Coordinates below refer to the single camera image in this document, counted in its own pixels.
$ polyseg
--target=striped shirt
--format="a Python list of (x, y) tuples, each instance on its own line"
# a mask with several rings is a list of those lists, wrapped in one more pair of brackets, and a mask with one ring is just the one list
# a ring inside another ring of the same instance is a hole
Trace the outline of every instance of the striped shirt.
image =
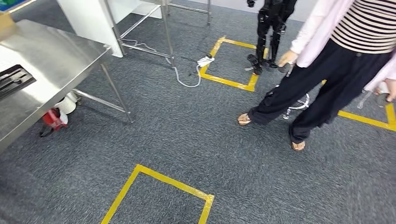
[(391, 52), (396, 46), (396, 0), (355, 0), (331, 39), (359, 53)]

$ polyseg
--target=pink cardigan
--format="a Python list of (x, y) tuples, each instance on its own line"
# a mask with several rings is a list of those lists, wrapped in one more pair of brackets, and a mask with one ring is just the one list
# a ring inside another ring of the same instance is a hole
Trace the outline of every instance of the pink cardigan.
[[(299, 54), (299, 67), (306, 68), (316, 59), (353, 2), (354, 0), (318, 0), (290, 48)], [(392, 59), (364, 89), (373, 91), (386, 78), (396, 79), (396, 50)]]

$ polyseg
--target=woman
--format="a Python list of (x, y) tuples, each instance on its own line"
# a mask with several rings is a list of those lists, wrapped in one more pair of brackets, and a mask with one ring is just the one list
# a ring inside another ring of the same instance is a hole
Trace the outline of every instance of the woman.
[(396, 97), (396, 0), (318, 0), (290, 50), (279, 62), (297, 62), (289, 77), (238, 117), (240, 125), (267, 124), (327, 80), (315, 101), (290, 125), (291, 145), (303, 150), (311, 129), (385, 81)]

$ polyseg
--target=white wall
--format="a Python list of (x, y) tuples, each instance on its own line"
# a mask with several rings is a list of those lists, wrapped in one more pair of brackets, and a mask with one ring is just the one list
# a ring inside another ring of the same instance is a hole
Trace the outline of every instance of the white wall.
[[(189, 0), (201, 3), (207, 3), (207, 0)], [(298, 0), (296, 4), (296, 10), (290, 17), (291, 20), (305, 21), (315, 3), (318, 0)], [(222, 6), (232, 9), (238, 9), (247, 12), (257, 13), (260, 8), (264, 5), (264, 0), (257, 0), (254, 8), (249, 8), (246, 0), (212, 0), (212, 4), (215, 6)]]

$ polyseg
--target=black wide-leg pants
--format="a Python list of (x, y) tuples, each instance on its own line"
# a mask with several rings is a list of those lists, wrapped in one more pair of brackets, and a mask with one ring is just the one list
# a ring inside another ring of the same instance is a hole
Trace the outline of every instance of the black wide-leg pants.
[(263, 125), (269, 123), (325, 79), (327, 82), (315, 101), (290, 125), (290, 139), (301, 143), (309, 137), (311, 129), (331, 121), (359, 96), (390, 59), (391, 53), (357, 53), (329, 40), (308, 68), (295, 66), (289, 77), (284, 77), (277, 88), (249, 111), (249, 118)]

